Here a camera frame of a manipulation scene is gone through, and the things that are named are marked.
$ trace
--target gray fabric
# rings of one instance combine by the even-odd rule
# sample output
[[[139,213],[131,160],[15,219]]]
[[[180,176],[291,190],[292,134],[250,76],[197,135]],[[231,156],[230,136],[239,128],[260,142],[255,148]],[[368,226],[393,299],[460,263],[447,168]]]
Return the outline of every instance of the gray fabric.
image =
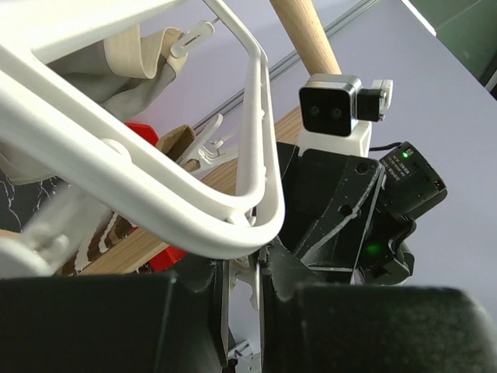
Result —
[[[176,72],[165,58],[159,59],[158,73],[153,79],[115,75],[107,64],[103,42],[85,47],[48,66],[123,122],[145,110],[176,78]],[[0,143],[0,168],[12,183],[18,185],[54,175],[22,149],[3,143]]]
[[[145,110],[176,78],[176,72],[160,57],[153,79],[118,76],[110,71],[103,42],[98,42],[49,65],[74,87],[121,121]]]

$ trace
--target small white clip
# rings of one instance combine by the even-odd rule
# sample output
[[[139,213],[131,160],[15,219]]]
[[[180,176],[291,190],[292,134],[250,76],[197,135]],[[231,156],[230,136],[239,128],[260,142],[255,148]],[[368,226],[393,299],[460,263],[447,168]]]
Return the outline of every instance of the small white clip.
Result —
[[[214,24],[219,19],[212,22],[200,21],[191,30],[182,35],[178,41],[171,46],[171,54],[180,58],[188,54],[193,48],[203,43],[206,39],[214,35]]]
[[[212,118],[199,136],[197,136],[195,141],[190,144],[185,152],[178,158],[178,163],[181,166],[184,166],[190,159],[196,159],[199,161],[200,167],[191,172],[193,175],[222,165],[223,163],[229,162],[238,156],[238,149],[236,146],[232,146],[221,151],[222,145],[226,142],[226,140],[232,138],[238,132],[238,129],[230,132],[219,140],[210,140],[217,129],[221,126],[222,122],[223,116],[221,114],[218,114]]]

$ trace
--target white wall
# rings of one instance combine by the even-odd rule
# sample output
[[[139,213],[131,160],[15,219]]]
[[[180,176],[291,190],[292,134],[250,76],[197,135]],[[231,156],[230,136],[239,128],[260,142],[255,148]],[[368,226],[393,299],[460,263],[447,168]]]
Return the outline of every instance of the white wall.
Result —
[[[466,289],[497,320],[497,102],[401,0],[381,0],[337,33],[332,46],[343,72],[364,85],[394,79],[392,107],[386,121],[374,125],[373,145],[410,141],[449,188],[408,239],[416,258],[408,284]],[[299,64],[272,84],[275,120],[298,104],[307,78]],[[226,120],[240,116],[234,110]],[[237,292],[239,298],[250,294],[246,287]],[[255,340],[249,322],[257,315],[241,304],[232,308],[231,328]]]
[[[269,0],[225,0],[251,30],[275,64],[293,47]],[[322,22],[328,25],[359,0],[315,0]],[[200,0],[189,0],[142,26],[144,34],[166,27],[188,30],[215,15]],[[194,125],[245,85],[247,55],[241,44],[222,25],[214,36],[194,50],[182,74],[137,120],[152,125],[162,135],[183,124]]]

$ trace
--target red object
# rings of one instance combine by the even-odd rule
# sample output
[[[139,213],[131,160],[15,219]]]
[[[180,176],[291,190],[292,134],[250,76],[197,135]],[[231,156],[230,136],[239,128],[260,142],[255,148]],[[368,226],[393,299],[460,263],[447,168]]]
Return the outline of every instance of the red object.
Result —
[[[154,128],[148,124],[126,122],[126,125],[131,128],[136,134],[140,135],[141,138],[147,140],[150,144],[156,145],[158,142],[158,135]]]
[[[154,128],[152,128],[152,126],[149,126],[148,124],[133,122],[126,122],[126,125],[131,130],[133,130],[134,133],[138,134],[141,138],[148,141],[150,144],[154,146],[157,145],[159,136],[155,132]],[[186,252],[177,249],[176,247],[168,246],[165,250],[150,259],[148,264],[150,264],[150,267],[152,267],[155,272],[161,272],[174,266],[185,255]]]
[[[161,272],[174,266],[185,255],[186,252],[174,246],[168,246],[167,249],[150,259],[148,264],[150,264],[150,267],[152,267],[155,272]]]

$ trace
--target wooden handle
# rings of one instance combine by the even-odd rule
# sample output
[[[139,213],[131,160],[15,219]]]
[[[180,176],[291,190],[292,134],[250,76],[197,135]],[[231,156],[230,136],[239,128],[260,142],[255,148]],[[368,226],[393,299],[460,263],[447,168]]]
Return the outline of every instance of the wooden handle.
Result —
[[[269,1],[309,74],[342,74],[312,0]]]

